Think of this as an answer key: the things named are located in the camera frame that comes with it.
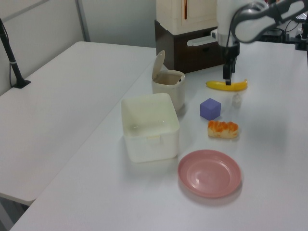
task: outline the gray wall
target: gray wall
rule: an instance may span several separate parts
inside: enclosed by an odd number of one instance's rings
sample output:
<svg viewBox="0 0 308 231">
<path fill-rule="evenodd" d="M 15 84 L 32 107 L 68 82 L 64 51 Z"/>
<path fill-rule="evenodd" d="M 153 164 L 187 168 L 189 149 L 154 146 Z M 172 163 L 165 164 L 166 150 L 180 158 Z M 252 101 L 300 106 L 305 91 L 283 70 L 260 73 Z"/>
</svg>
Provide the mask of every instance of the gray wall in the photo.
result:
<svg viewBox="0 0 308 231">
<path fill-rule="evenodd" d="M 75 0 L 44 1 L 18 16 L 9 17 L 4 26 L 24 78 L 75 42 L 84 40 Z M 9 60 L 0 43 L 0 95 L 10 89 L 8 76 Z"/>
<path fill-rule="evenodd" d="M 155 0 L 79 0 L 91 42 L 155 47 Z"/>
</svg>

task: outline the floor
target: floor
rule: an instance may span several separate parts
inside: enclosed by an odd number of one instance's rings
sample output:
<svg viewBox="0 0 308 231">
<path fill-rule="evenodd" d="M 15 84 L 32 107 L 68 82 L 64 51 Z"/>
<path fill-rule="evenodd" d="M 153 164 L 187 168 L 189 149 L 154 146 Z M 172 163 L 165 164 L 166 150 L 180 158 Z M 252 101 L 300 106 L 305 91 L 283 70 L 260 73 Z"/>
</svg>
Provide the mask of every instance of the floor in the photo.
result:
<svg viewBox="0 0 308 231">
<path fill-rule="evenodd" d="M 0 231 L 9 231 L 28 208 L 0 197 Z"/>
</svg>

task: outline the white cabinet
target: white cabinet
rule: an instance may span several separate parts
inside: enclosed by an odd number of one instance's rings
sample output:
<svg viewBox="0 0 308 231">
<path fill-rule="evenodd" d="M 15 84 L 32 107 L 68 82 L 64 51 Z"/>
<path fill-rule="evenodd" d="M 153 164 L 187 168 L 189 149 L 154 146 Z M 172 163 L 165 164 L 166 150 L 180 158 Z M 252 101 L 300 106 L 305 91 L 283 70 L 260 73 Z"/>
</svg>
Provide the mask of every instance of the white cabinet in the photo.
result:
<svg viewBox="0 0 308 231">
<path fill-rule="evenodd" d="M 217 0 L 156 0 L 156 20 L 173 35 L 217 26 Z"/>
</svg>

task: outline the white plastic container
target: white plastic container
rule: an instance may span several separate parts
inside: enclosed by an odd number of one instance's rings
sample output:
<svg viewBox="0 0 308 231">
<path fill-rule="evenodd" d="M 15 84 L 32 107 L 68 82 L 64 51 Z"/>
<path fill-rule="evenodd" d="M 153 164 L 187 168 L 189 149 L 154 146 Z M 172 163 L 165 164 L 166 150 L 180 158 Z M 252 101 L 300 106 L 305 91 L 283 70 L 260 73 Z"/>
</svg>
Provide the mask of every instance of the white plastic container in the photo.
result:
<svg viewBox="0 0 308 231">
<path fill-rule="evenodd" d="M 156 19 L 173 35 L 217 26 L 217 0 L 156 0 Z"/>
<path fill-rule="evenodd" d="M 165 60 L 165 51 L 159 52 L 152 72 L 152 92 L 167 93 L 177 111 L 185 101 L 185 75 L 174 70 L 161 70 Z"/>
<path fill-rule="evenodd" d="M 131 161 L 162 160 L 178 154 L 180 124 L 168 94 L 123 99 L 121 107 L 124 138 Z"/>
</svg>

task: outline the toy bread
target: toy bread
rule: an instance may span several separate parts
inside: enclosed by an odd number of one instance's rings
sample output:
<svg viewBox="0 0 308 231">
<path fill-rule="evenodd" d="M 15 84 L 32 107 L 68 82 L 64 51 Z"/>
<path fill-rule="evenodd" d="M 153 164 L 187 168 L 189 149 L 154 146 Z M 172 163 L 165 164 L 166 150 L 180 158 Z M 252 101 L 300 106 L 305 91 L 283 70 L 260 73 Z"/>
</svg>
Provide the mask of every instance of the toy bread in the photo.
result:
<svg viewBox="0 0 308 231">
<path fill-rule="evenodd" d="M 207 126 L 207 134 L 210 137 L 231 139 L 237 137 L 239 126 L 233 122 L 220 122 L 210 120 Z"/>
</svg>

